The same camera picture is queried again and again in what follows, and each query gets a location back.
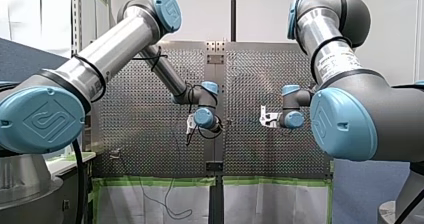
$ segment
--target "blue joint cap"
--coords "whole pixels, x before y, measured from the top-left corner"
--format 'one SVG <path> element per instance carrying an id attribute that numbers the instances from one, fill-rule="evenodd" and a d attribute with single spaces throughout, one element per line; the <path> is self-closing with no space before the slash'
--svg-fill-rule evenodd
<path id="1" fill-rule="evenodd" d="M 367 161 L 375 155 L 378 136 L 374 122 L 350 93 L 331 87 L 317 92 L 310 115 L 315 141 L 330 156 Z"/>
<path id="2" fill-rule="evenodd" d="M 199 108 L 194 113 L 194 122 L 198 127 L 210 129 L 215 125 L 215 117 L 207 108 Z"/>
<path id="3" fill-rule="evenodd" d="M 175 100 L 175 96 L 171 94 L 171 101 L 174 104 L 178 104 L 177 100 Z"/>
<path id="4" fill-rule="evenodd" d="M 291 111 L 284 117 L 284 124 L 289 129 L 301 128 L 304 123 L 305 118 L 303 114 L 298 111 Z"/>
<path id="5" fill-rule="evenodd" d="M 299 85 L 285 85 L 285 86 L 283 86 L 282 94 L 283 94 L 283 96 L 286 96 L 288 94 L 291 94 L 293 92 L 297 92 L 299 90 L 300 90 Z"/>
<path id="6" fill-rule="evenodd" d="M 210 81 L 202 82 L 202 87 L 214 93 L 215 95 L 218 95 L 218 84 L 216 84 L 215 82 L 210 82 Z"/>
<path id="7" fill-rule="evenodd" d="M 153 0 L 153 6 L 163 27 L 170 33 L 181 27 L 181 10 L 177 0 Z"/>
<path id="8" fill-rule="evenodd" d="M 287 31 L 287 38 L 289 40 L 296 39 L 296 0 L 292 1 L 289 10 L 289 29 Z"/>
<path id="9" fill-rule="evenodd" d="M 81 133 L 81 102 L 57 87 L 17 91 L 0 103 L 0 146 L 20 154 L 58 151 Z"/>

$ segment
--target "label sticker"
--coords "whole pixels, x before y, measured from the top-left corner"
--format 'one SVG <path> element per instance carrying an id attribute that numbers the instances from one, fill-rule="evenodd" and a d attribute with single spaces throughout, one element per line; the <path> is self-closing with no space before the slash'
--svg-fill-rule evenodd
<path id="1" fill-rule="evenodd" d="M 361 69 L 358 58 L 350 49 L 339 49 L 337 53 L 324 56 L 317 63 L 317 70 L 322 82 L 326 82 L 337 74 Z"/>

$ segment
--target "perforated metal panel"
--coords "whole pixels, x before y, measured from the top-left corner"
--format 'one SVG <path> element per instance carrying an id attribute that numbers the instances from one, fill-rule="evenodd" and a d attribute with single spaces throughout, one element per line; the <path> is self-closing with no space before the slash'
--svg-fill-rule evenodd
<path id="1" fill-rule="evenodd" d="M 308 60 L 296 45 L 225 43 L 226 61 L 217 64 L 225 67 L 225 78 L 217 68 L 208 68 L 213 64 L 206 64 L 204 43 L 161 45 L 182 78 L 199 84 L 206 76 L 222 87 L 217 110 L 224 110 L 224 175 L 331 178 L 330 158 L 314 142 L 307 109 L 302 110 L 307 122 L 299 130 L 268 129 L 259 123 L 261 105 L 269 112 L 281 111 L 283 85 L 310 84 Z M 131 62 L 108 85 L 93 114 L 93 144 L 104 149 L 94 175 L 205 176 L 205 161 L 213 150 L 199 135 L 185 146 L 187 114 L 187 106 L 171 103 L 147 64 Z M 110 152 L 117 149 L 121 158 L 111 159 Z"/>
<path id="2" fill-rule="evenodd" d="M 190 83 L 203 81 L 205 44 L 161 44 L 164 54 Z M 188 106 L 171 94 L 144 61 L 131 61 L 107 87 L 93 120 L 93 137 L 103 145 L 95 176 L 204 176 L 203 144 L 195 135 L 186 147 Z M 111 151 L 120 149 L 120 158 Z"/>
<path id="3" fill-rule="evenodd" d="M 281 112 L 281 88 L 310 85 L 310 66 L 294 44 L 228 43 L 225 175 L 329 178 L 330 159 L 315 144 L 309 112 L 304 128 L 268 129 L 259 123 L 260 106 Z"/>

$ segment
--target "green tape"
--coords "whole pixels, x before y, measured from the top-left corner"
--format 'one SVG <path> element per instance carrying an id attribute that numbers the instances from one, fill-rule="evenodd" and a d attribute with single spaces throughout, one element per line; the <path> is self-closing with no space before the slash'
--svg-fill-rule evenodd
<path id="1" fill-rule="evenodd" d="M 334 161 L 330 161 L 330 172 L 334 173 Z"/>
<path id="2" fill-rule="evenodd" d="M 156 177 L 110 177 L 93 179 L 93 185 L 105 186 L 156 186 L 167 187 L 171 184 L 172 178 Z M 172 184 L 174 187 L 200 187 L 215 185 L 215 178 L 176 178 Z"/>
<path id="3" fill-rule="evenodd" d="M 93 223 L 97 224 L 97 215 L 99 212 L 99 196 L 100 196 L 100 186 L 94 185 L 93 183 Z"/>
<path id="4" fill-rule="evenodd" d="M 327 224 L 333 223 L 333 183 L 328 186 Z"/>
<path id="5" fill-rule="evenodd" d="M 84 159 L 84 158 L 86 158 L 88 156 L 91 156 L 93 154 L 94 154 L 94 152 L 83 152 L 82 153 L 82 158 Z M 65 157 L 64 160 L 65 161 L 76 161 L 77 159 L 75 158 L 75 154 L 72 154 L 72 155 L 69 155 L 69 156 Z"/>
<path id="6" fill-rule="evenodd" d="M 88 193 L 88 201 L 87 202 L 91 202 L 91 201 L 93 201 L 93 193 L 92 192 Z"/>
<path id="7" fill-rule="evenodd" d="M 224 177 L 224 185 L 244 186 L 255 184 L 277 184 L 305 187 L 328 187 L 331 180 L 297 179 L 297 178 L 272 178 L 272 177 Z"/>

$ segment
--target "metal post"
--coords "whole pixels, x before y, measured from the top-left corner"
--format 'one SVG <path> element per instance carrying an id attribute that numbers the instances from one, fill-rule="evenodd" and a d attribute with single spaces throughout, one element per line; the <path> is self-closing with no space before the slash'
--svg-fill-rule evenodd
<path id="1" fill-rule="evenodd" d="M 237 0 L 231 0 L 231 41 L 232 42 L 236 41 L 236 19 L 237 19 L 236 2 Z"/>
<path id="2" fill-rule="evenodd" d="M 226 72 L 226 53 L 224 42 L 207 43 L 207 61 L 205 66 L 204 80 L 213 81 L 219 86 L 218 106 L 216 115 L 224 117 L 225 103 L 225 72 Z M 209 191 L 209 224 L 224 223 L 224 186 L 223 158 L 224 158 L 224 139 L 221 134 L 213 140 L 204 140 L 204 158 L 206 164 L 206 173 L 208 176 L 215 177 L 215 185 L 210 187 Z"/>

